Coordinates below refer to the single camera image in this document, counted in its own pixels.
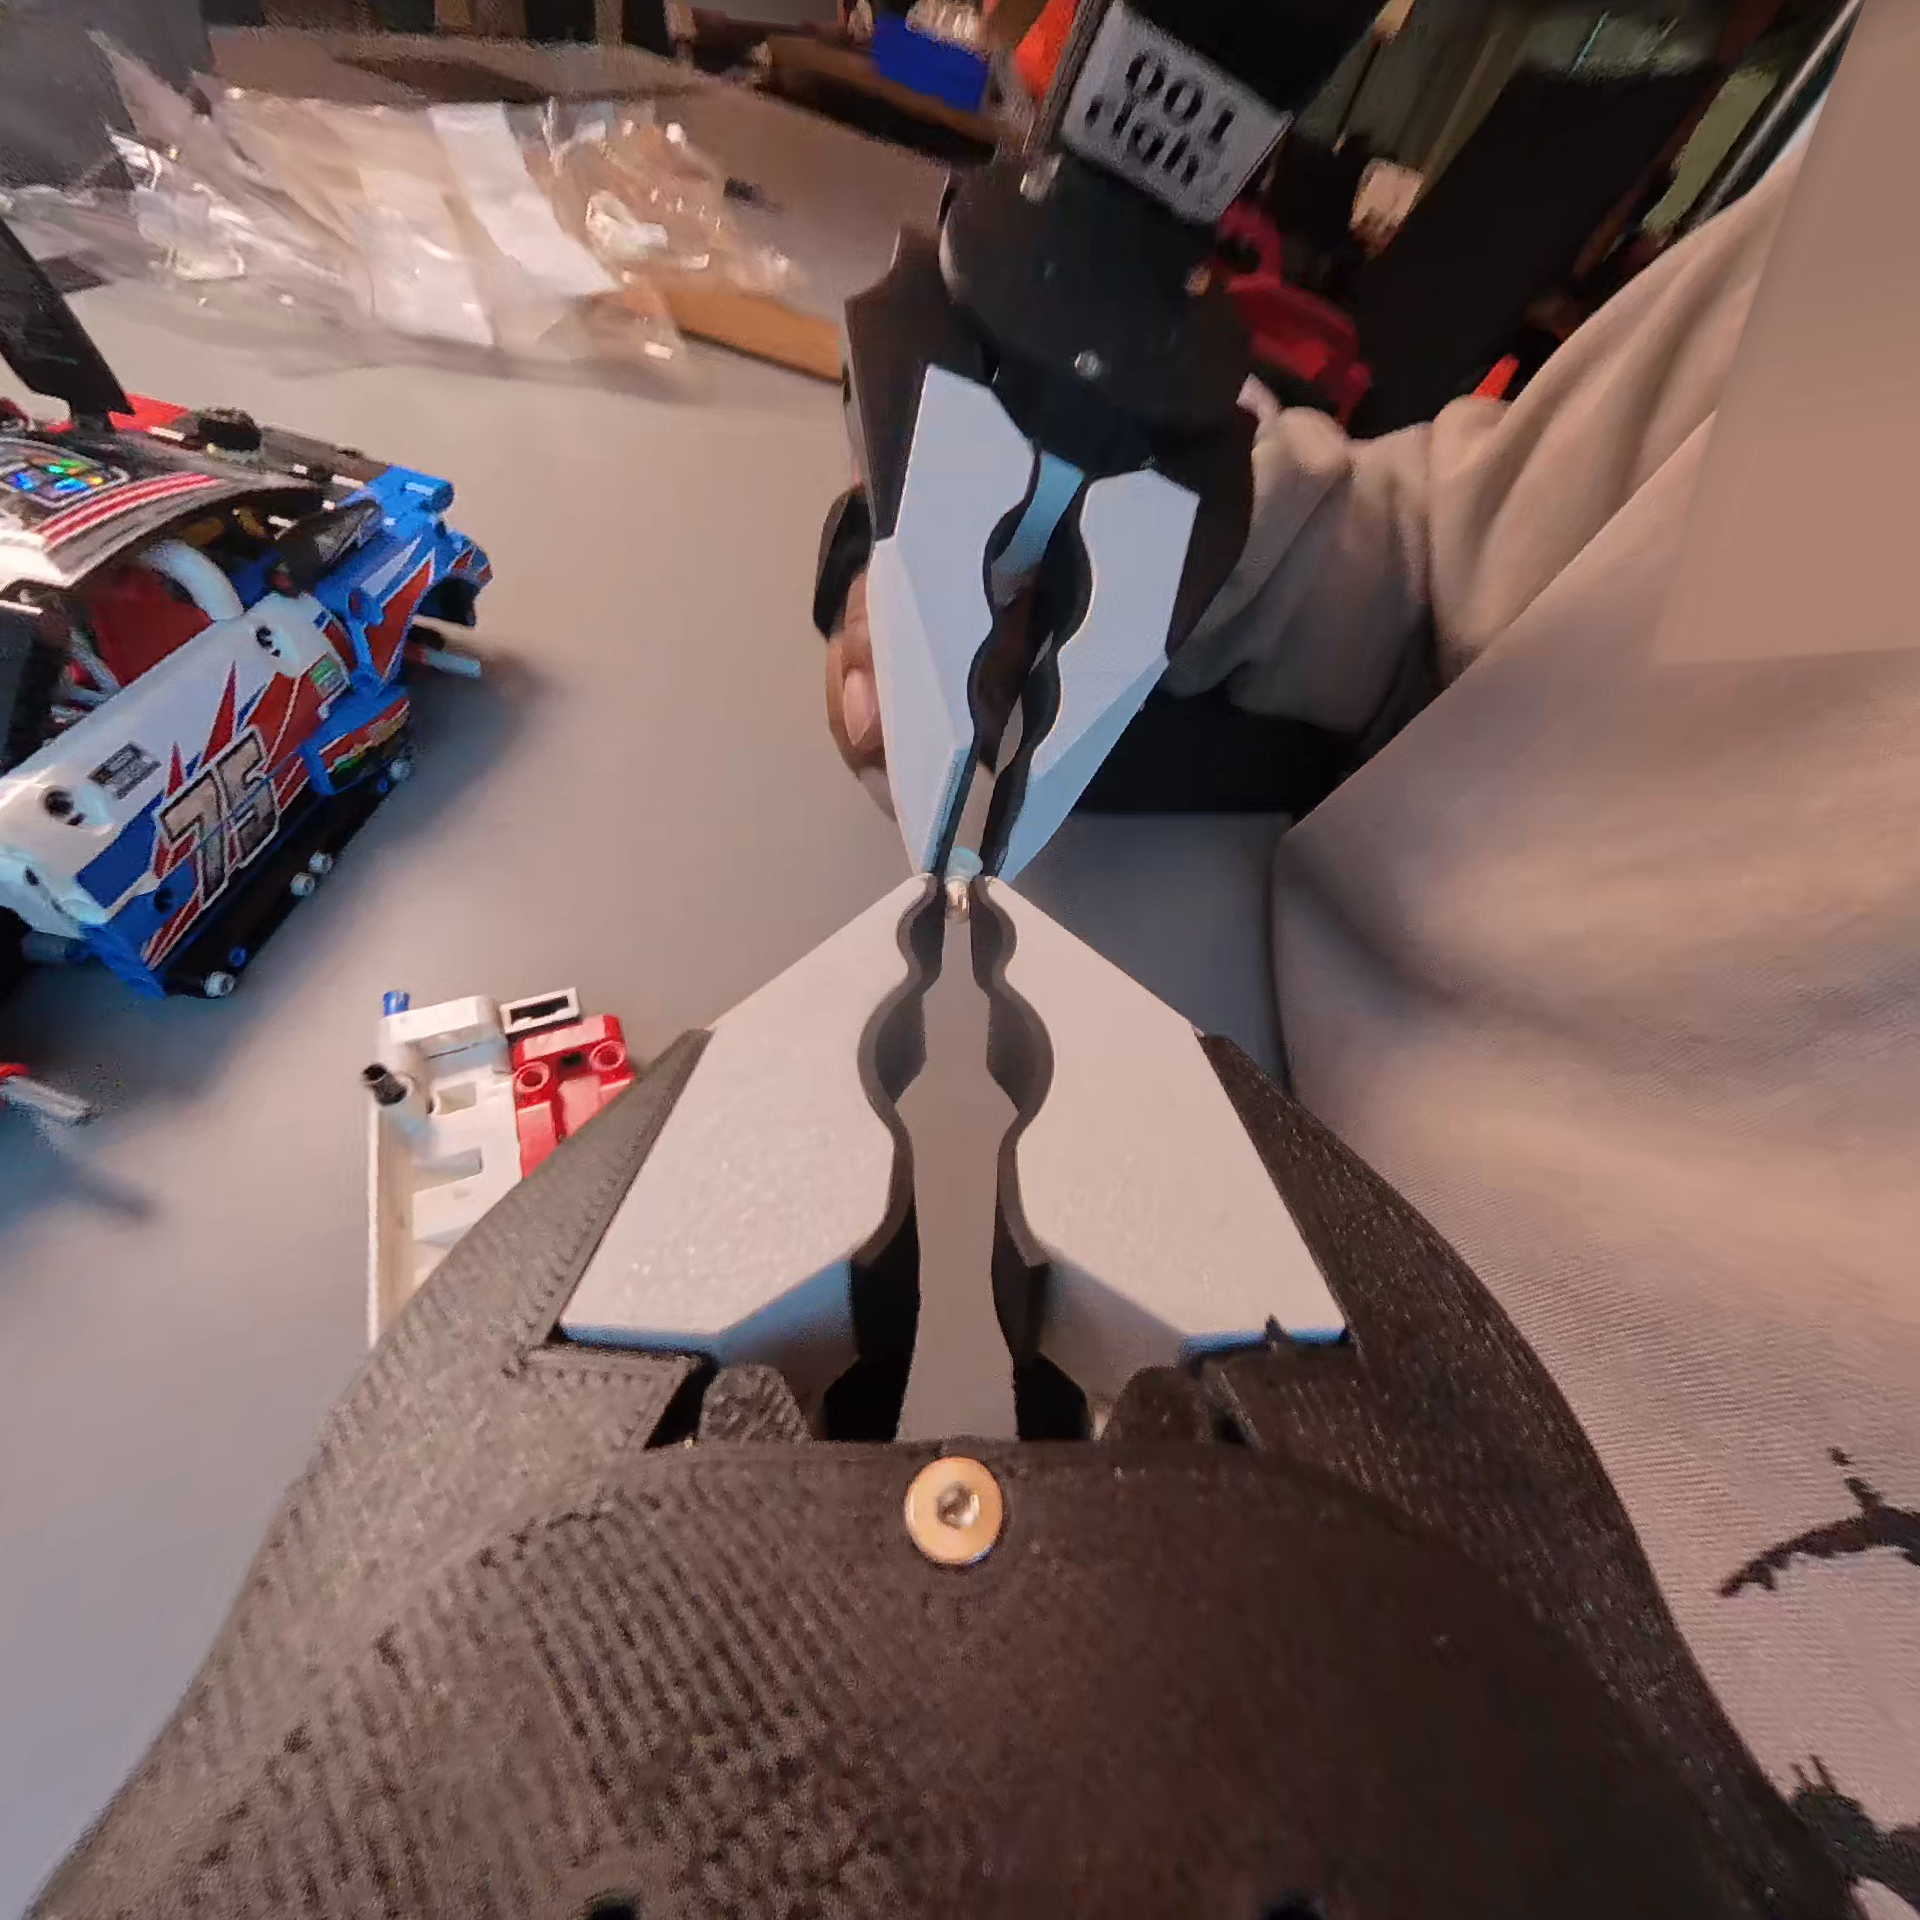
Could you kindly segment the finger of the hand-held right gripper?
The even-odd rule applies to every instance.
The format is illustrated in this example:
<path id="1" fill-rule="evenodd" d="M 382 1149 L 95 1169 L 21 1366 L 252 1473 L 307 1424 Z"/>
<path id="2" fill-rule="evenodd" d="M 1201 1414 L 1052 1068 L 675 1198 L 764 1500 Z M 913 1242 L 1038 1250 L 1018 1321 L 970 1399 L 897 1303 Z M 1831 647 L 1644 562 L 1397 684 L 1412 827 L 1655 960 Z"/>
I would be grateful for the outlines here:
<path id="1" fill-rule="evenodd" d="M 1037 451 L 997 395 L 933 367 L 892 530 L 869 564 L 869 619 L 897 827 L 913 868 L 946 875 L 980 767 L 980 658 L 997 633 L 997 536 Z"/>
<path id="2" fill-rule="evenodd" d="M 1095 481 L 1068 552 L 1064 630 L 1038 647 L 1020 733 L 997 777 L 984 875 L 1015 882 L 1072 815 L 1169 665 L 1197 495 L 1155 470 Z"/>

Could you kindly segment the person's right forearm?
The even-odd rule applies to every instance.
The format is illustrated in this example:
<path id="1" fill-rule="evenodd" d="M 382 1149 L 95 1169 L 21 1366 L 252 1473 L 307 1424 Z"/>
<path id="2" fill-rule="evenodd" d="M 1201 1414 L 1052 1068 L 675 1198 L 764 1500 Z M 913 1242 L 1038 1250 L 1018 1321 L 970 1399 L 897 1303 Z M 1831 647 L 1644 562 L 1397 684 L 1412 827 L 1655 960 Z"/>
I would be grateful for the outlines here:
<path id="1" fill-rule="evenodd" d="M 1449 679 L 1613 534 L 1687 517 L 1809 142 L 1658 258 L 1514 400 L 1464 397 L 1357 440 L 1255 399 L 1241 558 L 1164 674 L 1259 716 L 1358 737 L 1436 655 Z"/>

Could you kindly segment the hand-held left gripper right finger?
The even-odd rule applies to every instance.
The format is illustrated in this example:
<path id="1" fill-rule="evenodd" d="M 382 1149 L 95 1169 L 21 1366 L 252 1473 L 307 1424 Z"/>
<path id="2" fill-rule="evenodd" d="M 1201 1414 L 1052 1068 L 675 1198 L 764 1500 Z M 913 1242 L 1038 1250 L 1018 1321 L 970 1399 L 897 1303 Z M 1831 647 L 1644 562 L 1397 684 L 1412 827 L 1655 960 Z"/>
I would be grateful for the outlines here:
<path id="1" fill-rule="evenodd" d="M 1144 1373 L 1346 1339 L 1208 1037 L 1000 878 L 972 884 L 997 1153 L 993 1299 L 1020 1439 Z"/>

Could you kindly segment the person's right hand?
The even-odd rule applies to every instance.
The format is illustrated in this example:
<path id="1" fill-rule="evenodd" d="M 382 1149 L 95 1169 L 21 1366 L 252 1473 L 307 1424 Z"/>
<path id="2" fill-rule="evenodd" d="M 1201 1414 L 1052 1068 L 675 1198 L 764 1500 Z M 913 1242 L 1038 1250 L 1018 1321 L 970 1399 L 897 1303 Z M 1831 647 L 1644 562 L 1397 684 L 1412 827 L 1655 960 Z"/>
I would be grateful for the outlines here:
<path id="1" fill-rule="evenodd" d="M 828 733 L 844 768 L 873 804 L 888 820 L 897 820 L 864 574 L 853 580 L 828 635 L 824 693 Z"/>

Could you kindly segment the blue white lego race car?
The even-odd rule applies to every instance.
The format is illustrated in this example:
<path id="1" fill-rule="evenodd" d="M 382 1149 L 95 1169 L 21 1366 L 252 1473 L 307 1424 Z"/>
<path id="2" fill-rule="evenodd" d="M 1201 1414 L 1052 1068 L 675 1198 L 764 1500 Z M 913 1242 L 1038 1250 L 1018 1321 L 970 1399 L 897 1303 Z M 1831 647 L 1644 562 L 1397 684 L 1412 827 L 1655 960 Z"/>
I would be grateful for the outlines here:
<path id="1" fill-rule="evenodd" d="M 105 969 L 231 996 L 416 768 L 426 627 L 493 580 L 454 487 L 250 414 L 132 397 L 3 232 L 5 993 Z"/>

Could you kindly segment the white red lego assembly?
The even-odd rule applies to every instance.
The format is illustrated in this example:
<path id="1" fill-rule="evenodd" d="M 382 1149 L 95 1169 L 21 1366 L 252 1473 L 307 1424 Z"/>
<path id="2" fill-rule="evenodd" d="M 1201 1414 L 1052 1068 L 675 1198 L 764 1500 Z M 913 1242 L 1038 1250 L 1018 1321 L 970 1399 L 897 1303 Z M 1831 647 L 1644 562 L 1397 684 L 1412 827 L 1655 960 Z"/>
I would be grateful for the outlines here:
<path id="1" fill-rule="evenodd" d="M 366 1341 L 565 1141 L 637 1077 L 622 1021 L 579 991 L 419 1007 L 391 991 L 369 1110 Z"/>

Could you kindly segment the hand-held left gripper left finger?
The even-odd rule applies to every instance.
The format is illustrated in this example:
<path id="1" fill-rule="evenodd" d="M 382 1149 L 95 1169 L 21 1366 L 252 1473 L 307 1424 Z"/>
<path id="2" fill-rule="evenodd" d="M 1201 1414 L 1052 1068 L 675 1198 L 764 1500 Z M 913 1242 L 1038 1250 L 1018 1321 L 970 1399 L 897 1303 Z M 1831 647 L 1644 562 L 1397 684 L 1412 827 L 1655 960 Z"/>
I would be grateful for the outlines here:
<path id="1" fill-rule="evenodd" d="M 939 974 L 913 877 L 715 1021 L 558 1335 L 766 1366 L 822 1437 L 897 1437 L 921 1318 L 901 1096 Z"/>

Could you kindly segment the pile of clear plastic bags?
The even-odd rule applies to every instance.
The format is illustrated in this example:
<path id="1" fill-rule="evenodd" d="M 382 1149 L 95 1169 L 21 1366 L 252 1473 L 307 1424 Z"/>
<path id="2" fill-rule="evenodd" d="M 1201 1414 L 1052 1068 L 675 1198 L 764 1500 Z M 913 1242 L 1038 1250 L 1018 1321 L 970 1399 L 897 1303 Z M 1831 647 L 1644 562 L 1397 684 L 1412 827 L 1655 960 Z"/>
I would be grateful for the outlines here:
<path id="1" fill-rule="evenodd" d="M 837 327 L 756 241 L 751 183 L 650 100 L 372 104 L 214 85 L 98 39 L 127 131 L 5 222 L 77 284 L 145 282 L 185 316 L 326 365 L 689 380 L 689 346 L 833 383 Z"/>

